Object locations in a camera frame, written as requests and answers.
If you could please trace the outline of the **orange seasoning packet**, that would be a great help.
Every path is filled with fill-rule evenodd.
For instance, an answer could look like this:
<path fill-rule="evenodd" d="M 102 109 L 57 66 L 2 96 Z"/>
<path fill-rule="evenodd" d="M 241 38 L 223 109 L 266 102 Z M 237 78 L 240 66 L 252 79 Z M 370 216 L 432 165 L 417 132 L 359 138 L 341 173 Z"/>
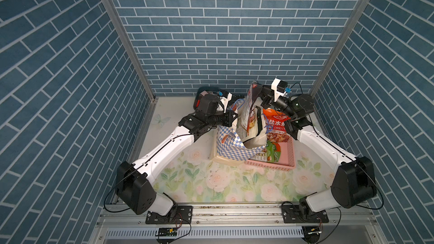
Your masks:
<path fill-rule="evenodd" d="M 262 112 L 266 121 L 267 140 L 273 143 L 288 142 L 290 135 L 285 129 L 285 122 L 290 117 L 271 108 L 263 109 Z"/>

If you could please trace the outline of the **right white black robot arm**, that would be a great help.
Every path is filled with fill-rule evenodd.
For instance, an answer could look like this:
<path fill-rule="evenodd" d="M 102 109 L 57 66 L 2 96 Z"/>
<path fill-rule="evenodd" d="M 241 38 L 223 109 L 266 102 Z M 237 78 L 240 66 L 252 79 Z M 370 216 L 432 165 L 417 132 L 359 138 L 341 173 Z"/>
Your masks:
<path fill-rule="evenodd" d="M 383 193 L 375 181 L 374 164 L 367 157 L 356 157 L 339 147 L 315 129 L 310 120 L 314 112 L 313 97 L 307 93 L 289 94 L 287 82 L 275 79 L 271 85 L 252 83 L 253 101 L 261 100 L 262 108 L 272 107 L 287 117 L 284 127 L 293 139 L 306 145 L 333 170 L 331 186 L 322 192 L 300 199 L 300 212 L 306 216 L 323 210 L 360 207 L 363 202 Z"/>

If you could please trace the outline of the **blue checkered paper bag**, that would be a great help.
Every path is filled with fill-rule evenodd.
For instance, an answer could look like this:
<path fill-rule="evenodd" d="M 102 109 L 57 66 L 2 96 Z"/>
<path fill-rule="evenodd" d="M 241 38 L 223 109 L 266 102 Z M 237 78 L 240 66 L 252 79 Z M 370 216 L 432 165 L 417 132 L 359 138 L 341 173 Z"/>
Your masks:
<path fill-rule="evenodd" d="M 244 128 L 241 124 L 245 99 L 238 99 L 231 109 L 238 118 L 231 127 L 218 126 L 211 150 L 211 160 L 236 167 L 260 154 L 266 147 L 266 121 L 262 109 L 253 108 L 253 126 Z"/>

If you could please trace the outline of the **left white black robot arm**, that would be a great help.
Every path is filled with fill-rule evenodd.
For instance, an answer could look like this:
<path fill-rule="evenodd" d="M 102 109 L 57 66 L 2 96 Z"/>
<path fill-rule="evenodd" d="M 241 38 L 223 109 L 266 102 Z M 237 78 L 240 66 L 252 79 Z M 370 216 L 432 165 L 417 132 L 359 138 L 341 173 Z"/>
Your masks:
<path fill-rule="evenodd" d="M 157 193 L 154 182 L 181 152 L 196 142 L 212 143 L 218 127 L 231 127 L 237 113 L 231 109 L 235 99 L 225 90 L 204 94 L 194 102 L 194 111 L 142 158 L 123 162 L 117 169 L 115 185 L 109 194 L 117 195 L 127 209 L 141 215 L 147 211 L 174 218 L 177 203 L 169 195 Z"/>

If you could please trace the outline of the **pink plastic basket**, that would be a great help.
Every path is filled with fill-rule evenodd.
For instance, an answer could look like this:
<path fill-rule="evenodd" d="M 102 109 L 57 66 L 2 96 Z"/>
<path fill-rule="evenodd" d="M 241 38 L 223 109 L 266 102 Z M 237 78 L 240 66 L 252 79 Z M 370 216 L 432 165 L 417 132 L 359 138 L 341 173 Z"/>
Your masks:
<path fill-rule="evenodd" d="M 245 164 L 256 167 L 269 169 L 278 169 L 281 171 L 290 171 L 295 168 L 295 154 L 293 150 L 293 138 L 290 137 L 288 142 L 278 143 L 281 147 L 280 160 L 277 163 L 266 163 L 248 159 Z"/>

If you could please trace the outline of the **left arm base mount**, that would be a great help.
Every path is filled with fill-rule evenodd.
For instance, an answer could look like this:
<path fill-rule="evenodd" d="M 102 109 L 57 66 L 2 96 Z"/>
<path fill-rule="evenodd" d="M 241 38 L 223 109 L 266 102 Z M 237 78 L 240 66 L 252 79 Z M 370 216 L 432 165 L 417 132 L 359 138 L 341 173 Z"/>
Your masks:
<path fill-rule="evenodd" d="M 174 205 L 167 215 L 148 212 L 145 223 L 148 225 L 184 224 L 190 223 L 193 216 L 193 206 Z"/>

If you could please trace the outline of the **green small sachet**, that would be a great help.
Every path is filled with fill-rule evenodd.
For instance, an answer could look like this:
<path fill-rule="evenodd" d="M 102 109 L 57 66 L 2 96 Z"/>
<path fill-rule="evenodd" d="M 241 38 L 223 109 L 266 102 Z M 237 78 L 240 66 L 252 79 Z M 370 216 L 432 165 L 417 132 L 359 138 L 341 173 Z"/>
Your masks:
<path fill-rule="evenodd" d="M 280 160 L 281 147 L 276 142 L 267 141 L 266 147 L 251 160 L 266 162 L 266 163 L 277 163 Z"/>

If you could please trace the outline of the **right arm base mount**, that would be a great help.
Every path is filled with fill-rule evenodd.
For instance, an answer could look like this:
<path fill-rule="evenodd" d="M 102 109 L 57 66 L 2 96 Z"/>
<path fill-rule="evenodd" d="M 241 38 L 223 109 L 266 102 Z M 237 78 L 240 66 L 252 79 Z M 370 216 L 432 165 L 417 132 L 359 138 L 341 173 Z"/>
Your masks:
<path fill-rule="evenodd" d="M 284 223 L 329 223 L 328 215 L 325 211 L 312 212 L 305 205 L 291 202 L 283 202 L 280 206 Z"/>

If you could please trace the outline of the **dark red fish seasoning packet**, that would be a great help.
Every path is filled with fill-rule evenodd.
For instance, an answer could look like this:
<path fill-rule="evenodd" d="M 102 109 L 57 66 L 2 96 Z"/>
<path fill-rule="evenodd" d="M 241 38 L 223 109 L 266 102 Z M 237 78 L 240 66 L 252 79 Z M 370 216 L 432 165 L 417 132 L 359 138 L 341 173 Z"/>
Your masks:
<path fill-rule="evenodd" d="M 237 133 L 242 140 L 256 137 L 258 133 L 257 98 L 252 98 L 252 84 L 243 104 L 238 108 Z"/>

